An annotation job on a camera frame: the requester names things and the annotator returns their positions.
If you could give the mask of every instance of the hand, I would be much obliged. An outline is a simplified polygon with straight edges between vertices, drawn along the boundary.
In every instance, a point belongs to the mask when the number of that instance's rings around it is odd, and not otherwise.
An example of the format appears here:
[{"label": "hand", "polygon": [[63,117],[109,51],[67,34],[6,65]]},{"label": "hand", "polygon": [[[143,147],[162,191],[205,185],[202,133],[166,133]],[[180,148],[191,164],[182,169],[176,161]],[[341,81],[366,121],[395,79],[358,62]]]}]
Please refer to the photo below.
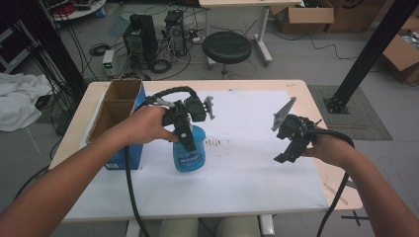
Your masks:
[{"label": "hand", "polygon": [[144,144],[154,139],[176,142],[176,134],[162,126],[166,109],[157,106],[143,106],[130,117],[112,128],[120,139],[128,144]]},{"label": "hand", "polygon": [[359,157],[360,153],[346,141],[332,135],[316,135],[316,142],[312,148],[307,148],[302,155],[315,157],[323,162],[348,169],[350,162]]}]

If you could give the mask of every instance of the white cloth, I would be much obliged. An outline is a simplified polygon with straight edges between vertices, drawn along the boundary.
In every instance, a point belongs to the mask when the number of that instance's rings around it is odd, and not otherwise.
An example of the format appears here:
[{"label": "white cloth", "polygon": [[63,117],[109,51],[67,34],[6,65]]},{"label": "white cloth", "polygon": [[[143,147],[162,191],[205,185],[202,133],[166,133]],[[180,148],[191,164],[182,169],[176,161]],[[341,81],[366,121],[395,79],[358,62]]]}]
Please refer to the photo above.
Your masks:
[{"label": "white cloth", "polygon": [[0,73],[0,130],[14,131],[36,121],[41,112],[35,103],[48,94],[51,85],[44,75]]}]

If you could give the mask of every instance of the black metal stand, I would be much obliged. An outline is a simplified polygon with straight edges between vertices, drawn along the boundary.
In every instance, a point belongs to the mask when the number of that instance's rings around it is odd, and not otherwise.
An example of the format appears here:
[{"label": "black metal stand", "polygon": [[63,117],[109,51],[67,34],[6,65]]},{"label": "black metal stand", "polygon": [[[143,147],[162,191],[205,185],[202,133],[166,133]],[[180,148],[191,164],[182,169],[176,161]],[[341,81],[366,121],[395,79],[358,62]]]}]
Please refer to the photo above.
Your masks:
[{"label": "black metal stand", "polygon": [[346,107],[351,96],[363,82],[373,64],[418,5],[419,0],[394,1],[341,86],[333,97],[327,100],[326,108],[330,114],[340,114]]}]

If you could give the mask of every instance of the electronic equipment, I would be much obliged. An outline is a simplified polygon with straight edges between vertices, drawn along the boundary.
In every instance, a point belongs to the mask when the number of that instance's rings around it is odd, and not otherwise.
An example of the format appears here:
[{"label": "electronic equipment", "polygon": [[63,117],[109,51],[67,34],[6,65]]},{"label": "electronic equipment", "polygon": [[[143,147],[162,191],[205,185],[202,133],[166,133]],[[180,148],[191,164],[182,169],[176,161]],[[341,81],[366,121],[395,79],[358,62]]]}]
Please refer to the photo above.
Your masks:
[{"label": "electronic equipment", "polygon": [[145,15],[129,16],[123,38],[131,69],[149,69],[158,49],[153,18]]},{"label": "electronic equipment", "polygon": [[92,0],[71,0],[73,6],[79,11],[87,11],[90,10],[90,6],[92,5]]},{"label": "electronic equipment", "polygon": [[201,7],[199,0],[173,0],[171,4],[186,7]]},{"label": "electronic equipment", "polygon": [[68,0],[43,0],[43,6],[46,10],[50,10],[54,7],[61,6],[64,3],[68,3]]},{"label": "electronic equipment", "polygon": [[187,54],[183,15],[184,12],[181,10],[168,11],[167,17],[164,19],[166,35],[169,40],[168,47],[174,56]]},{"label": "electronic equipment", "polygon": [[108,77],[116,77],[118,75],[118,65],[114,50],[106,50],[102,61],[104,74]]}]

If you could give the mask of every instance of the computer tower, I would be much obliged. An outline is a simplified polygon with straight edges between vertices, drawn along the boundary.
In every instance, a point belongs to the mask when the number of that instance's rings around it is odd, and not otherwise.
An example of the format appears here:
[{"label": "computer tower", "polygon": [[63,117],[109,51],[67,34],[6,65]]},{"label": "computer tower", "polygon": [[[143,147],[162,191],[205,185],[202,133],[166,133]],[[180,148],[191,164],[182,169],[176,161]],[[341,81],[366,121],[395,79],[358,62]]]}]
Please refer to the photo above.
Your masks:
[{"label": "computer tower", "polygon": [[129,21],[123,37],[131,68],[149,69],[158,49],[153,18],[145,15],[131,15]]},{"label": "computer tower", "polygon": [[167,17],[164,19],[166,35],[169,39],[168,47],[175,56],[187,54],[183,15],[184,12],[181,10],[168,11]]}]

